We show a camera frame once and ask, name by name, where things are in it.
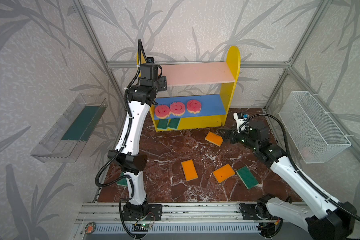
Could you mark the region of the green sponge under left arm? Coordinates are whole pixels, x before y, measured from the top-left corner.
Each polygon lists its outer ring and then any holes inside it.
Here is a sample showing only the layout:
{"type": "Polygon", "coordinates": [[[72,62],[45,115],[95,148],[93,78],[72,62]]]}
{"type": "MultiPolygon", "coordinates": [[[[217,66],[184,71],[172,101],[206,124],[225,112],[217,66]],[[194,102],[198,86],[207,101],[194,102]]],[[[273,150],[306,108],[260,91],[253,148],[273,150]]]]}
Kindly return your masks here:
{"type": "MultiPolygon", "coordinates": [[[[120,176],[118,178],[121,178],[122,176],[124,176],[123,172],[121,172],[121,174],[120,174],[120,176]]],[[[128,180],[127,180],[127,178],[122,178],[122,179],[118,180],[116,182],[116,184],[118,186],[127,187],[128,186],[128,180]]]]}

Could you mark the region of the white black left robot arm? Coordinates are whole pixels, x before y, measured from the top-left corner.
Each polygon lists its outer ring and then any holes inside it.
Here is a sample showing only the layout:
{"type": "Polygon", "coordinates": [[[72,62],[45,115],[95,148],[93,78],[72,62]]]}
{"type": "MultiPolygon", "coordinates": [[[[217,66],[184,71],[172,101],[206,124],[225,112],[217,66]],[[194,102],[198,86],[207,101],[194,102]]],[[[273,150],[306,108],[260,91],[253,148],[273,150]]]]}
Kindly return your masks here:
{"type": "Polygon", "coordinates": [[[129,196],[120,200],[125,203],[121,212],[145,216],[149,207],[143,171],[148,157],[139,153],[139,143],[145,118],[151,106],[156,104],[158,92],[167,90],[167,79],[162,75],[160,65],[149,62],[141,40],[138,40],[137,68],[135,76],[125,89],[124,103],[127,115],[121,138],[115,150],[109,151],[109,161],[97,173],[95,184],[99,188],[105,188],[122,179],[127,180],[129,196]],[[101,183],[100,177],[111,163],[120,166],[123,176],[101,183]]]}

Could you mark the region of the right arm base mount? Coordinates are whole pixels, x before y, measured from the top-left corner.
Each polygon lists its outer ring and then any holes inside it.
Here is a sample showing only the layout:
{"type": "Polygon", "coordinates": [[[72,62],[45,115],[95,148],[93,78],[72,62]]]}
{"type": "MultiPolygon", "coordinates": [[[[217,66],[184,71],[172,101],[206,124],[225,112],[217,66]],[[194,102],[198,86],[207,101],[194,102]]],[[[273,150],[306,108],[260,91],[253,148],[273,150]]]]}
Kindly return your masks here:
{"type": "Polygon", "coordinates": [[[258,206],[256,203],[239,203],[239,211],[243,220],[276,222],[280,219],[272,216],[266,207],[258,206]]]}

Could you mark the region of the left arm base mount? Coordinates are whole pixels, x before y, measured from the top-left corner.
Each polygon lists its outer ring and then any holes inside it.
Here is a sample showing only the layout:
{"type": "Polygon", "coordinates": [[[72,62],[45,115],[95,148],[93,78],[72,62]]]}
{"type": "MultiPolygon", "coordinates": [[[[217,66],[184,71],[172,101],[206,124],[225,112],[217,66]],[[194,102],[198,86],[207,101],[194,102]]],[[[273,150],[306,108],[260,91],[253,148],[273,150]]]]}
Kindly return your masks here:
{"type": "Polygon", "coordinates": [[[163,205],[160,204],[132,205],[128,203],[122,208],[124,221],[137,221],[141,218],[148,221],[159,221],[162,213],[163,205]]]}

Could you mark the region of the pink smiley sponge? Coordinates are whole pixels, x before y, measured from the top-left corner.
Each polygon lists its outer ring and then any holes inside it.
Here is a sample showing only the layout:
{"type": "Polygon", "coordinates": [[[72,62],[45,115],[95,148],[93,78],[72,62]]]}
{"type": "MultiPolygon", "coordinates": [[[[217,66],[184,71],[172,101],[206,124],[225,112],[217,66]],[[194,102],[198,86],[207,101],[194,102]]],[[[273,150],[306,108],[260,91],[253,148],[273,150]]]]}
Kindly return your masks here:
{"type": "Polygon", "coordinates": [[[154,109],[155,116],[159,119],[166,119],[171,115],[171,109],[167,105],[157,105],[154,109]]]}
{"type": "Polygon", "coordinates": [[[186,106],[181,102],[174,102],[170,105],[171,114],[174,116],[182,116],[186,112],[186,106]]]}
{"type": "Polygon", "coordinates": [[[198,100],[189,100],[187,102],[187,111],[191,114],[198,114],[202,109],[202,104],[198,100]]]}

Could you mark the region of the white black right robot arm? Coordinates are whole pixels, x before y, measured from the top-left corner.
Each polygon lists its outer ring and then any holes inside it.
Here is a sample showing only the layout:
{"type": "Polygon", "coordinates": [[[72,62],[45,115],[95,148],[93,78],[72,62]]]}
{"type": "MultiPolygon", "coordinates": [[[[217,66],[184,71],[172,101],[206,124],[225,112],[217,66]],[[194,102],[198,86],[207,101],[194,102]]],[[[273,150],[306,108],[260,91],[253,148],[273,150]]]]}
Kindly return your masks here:
{"type": "Polygon", "coordinates": [[[269,140],[269,129],[263,122],[252,122],[255,116],[234,113],[236,129],[222,130],[224,141],[240,143],[252,149],[257,160],[281,177],[307,204],[297,207],[272,195],[257,201],[260,218],[279,217],[307,231],[314,240],[347,240],[360,222],[356,208],[349,202],[342,203],[309,178],[293,161],[282,122],[268,114],[262,116],[275,120],[282,129],[285,148],[269,140]]]}

